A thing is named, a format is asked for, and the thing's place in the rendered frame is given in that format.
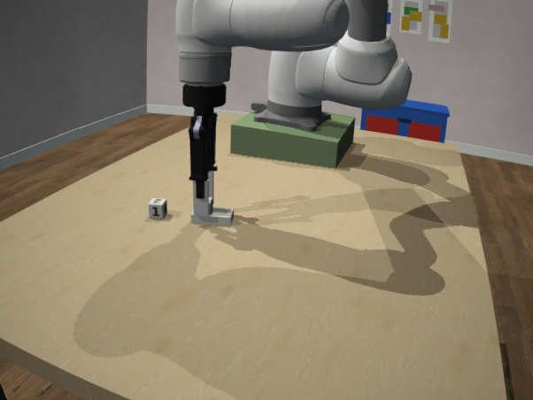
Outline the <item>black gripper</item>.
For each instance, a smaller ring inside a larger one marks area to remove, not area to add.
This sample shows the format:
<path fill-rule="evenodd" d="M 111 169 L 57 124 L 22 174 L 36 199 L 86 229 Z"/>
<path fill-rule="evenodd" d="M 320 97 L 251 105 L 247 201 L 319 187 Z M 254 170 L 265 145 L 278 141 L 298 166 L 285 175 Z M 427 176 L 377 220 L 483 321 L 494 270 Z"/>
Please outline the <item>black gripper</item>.
<path fill-rule="evenodd" d="M 194 117 L 191 117 L 189 127 L 189 180 L 193 181 L 194 215 L 209 215 L 209 197 L 213 198 L 213 171 L 218 168 L 213 166 L 218 116 L 213 108 L 226 103 L 226 87 L 223 83 L 216 87 L 191 87 L 184 84 L 182 88 L 183 104 L 194 108 Z"/>

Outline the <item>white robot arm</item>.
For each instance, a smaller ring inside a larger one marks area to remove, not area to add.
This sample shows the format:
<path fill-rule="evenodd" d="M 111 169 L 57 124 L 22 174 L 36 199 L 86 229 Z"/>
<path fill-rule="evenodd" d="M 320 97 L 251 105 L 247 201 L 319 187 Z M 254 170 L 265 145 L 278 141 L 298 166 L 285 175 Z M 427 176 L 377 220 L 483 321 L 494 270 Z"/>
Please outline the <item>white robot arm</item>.
<path fill-rule="evenodd" d="M 406 102 L 412 72 L 386 34 L 387 6 L 388 0 L 348 0 L 348 6 L 344 0 L 177 0 L 179 80 L 220 86 L 230 79 L 230 47 L 252 47 L 272 50 L 268 101 L 252 102 L 260 112 L 254 121 L 315 132 L 331 118 L 322 101 L 397 108 Z"/>

